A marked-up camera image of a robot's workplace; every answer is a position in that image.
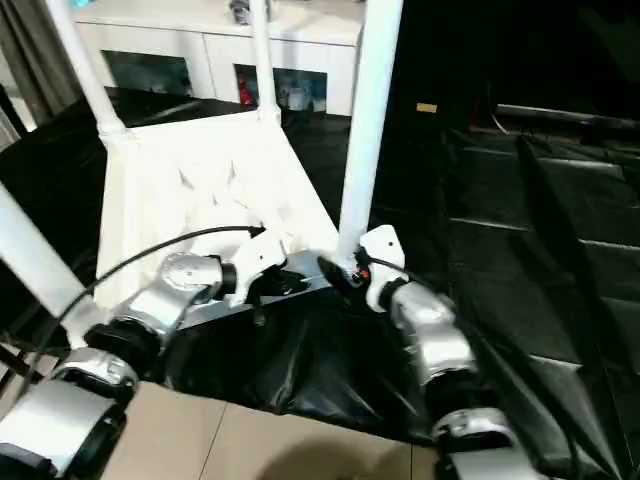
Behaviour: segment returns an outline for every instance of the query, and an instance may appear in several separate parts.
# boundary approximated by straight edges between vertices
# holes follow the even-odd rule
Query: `wrinkled plastic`
[[[216,101],[117,92],[131,125],[235,112]],[[337,222],[349,119],[288,114],[284,131]],[[638,158],[507,136],[385,136],[372,226],[391,223],[407,265],[455,300],[537,466],[566,475],[548,391],[588,473],[626,480],[640,459]],[[0,179],[87,282],[95,273],[105,153],[78,104],[0,156]],[[0,325],[42,325],[6,272]],[[385,315],[325,289],[181,331],[154,372],[170,388],[429,444],[432,419]],[[529,355],[522,358],[491,327]]]

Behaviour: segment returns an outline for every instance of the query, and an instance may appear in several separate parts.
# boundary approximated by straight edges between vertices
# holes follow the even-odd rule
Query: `small label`
[[[416,110],[422,113],[436,113],[438,111],[438,106],[433,105],[432,103],[418,103],[416,105]]]

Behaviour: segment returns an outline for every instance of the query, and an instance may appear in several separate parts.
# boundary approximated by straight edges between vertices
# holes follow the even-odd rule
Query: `cabinet door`
[[[250,37],[205,35],[205,42],[216,98],[243,103],[248,99],[255,103],[253,40]],[[312,108],[312,102],[316,102],[317,107],[324,99],[327,113],[351,115],[356,64],[354,47],[284,40],[271,40],[270,47],[278,102],[282,107],[289,106],[284,100],[287,97],[293,105],[294,95],[287,91],[293,88],[298,97],[295,109],[300,106],[299,97],[302,96],[304,107]]]
[[[92,23],[78,29],[105,86],[216,96],[200,33]]]

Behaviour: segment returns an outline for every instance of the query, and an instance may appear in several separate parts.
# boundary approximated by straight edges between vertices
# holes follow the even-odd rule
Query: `white pole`
[[[98,132],[107,135],[124,131],[124,124],[116,115],[104,86],[93,70],[89,54],[73,21],[69,0],[46,2],[67,56],[98,122]]]
[[[275,118],[280,121],[280,107],[276,102],[276,87],[269,50],[269,21],[266,0],[251,0],[251,26],[256,55],[256,74],[260,94],[260,118]]]
[[[57,317],[84,287],[2,183],[0,225],[0,258],[49,313]],[[102,318],[93,299],[87,296],[63,325],[73,343],[73,337],[81,341],[82,335]]]
[[[403,0],[368,0],[335,261],[353,263],[367,231]]]

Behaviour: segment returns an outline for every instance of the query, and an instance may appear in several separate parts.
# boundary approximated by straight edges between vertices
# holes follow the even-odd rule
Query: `white cabinet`
[[[307,72],[294,76],[328,113],[351,115],[363,17],[351,0],[274,1],[276,83],[277,69]],[[251,28],[233,23],[228,0],[97,0],[75,19],[106,86],[239,102],[238,71],[255,65]]]

